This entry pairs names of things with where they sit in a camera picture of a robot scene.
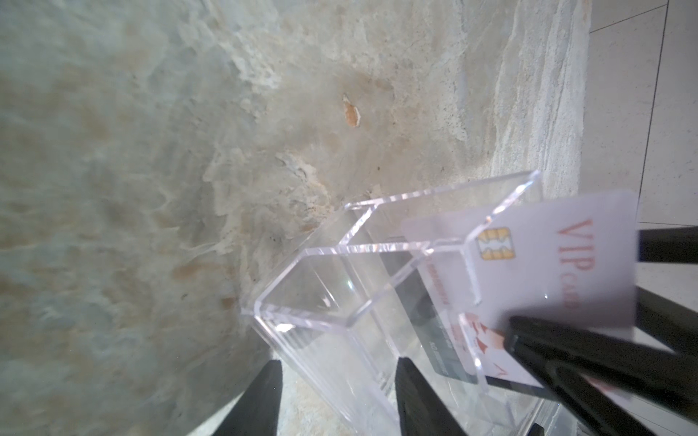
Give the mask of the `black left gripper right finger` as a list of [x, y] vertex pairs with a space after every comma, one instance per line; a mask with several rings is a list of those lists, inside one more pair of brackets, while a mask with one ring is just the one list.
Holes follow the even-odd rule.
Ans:
[[403, 436], [466, 436], [466, 432], [411, 359], [398, 359], [394, 384]]

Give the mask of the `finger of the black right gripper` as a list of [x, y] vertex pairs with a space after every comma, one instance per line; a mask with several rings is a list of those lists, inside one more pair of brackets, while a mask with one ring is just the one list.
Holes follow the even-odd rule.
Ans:
[[637, 328], [649, 343], [697, 354], [697, 228], [643, 229]]
[[648, 315], [638, 326], [667, 348], [514, 316], [505, 350], [595, 435], [648, 435], [650, 430], [594, 387], [593, 381], [696, 421], [696, 324]]

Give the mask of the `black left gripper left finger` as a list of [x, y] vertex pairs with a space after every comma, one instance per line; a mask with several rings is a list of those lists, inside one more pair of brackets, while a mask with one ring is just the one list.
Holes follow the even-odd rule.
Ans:
[[269, 361], [213, 432], [214, 436], [276, 436], [283, 393], [283, 367]]

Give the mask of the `white vip credit card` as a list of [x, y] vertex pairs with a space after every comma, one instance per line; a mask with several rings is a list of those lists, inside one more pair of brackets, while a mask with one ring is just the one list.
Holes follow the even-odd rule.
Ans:
[[477, 374], [470, 312], [504, 334], [511, 317], [527, 316], [633, 338], [636, 209], [632, 192], [615, 190], [514, 205], [481, 231], [481, 208], [407, 219], [401, 231], [409, 242], [467, 238], [463, 253], [425, 261], [444, 287], [434, 304], [462, 331]]

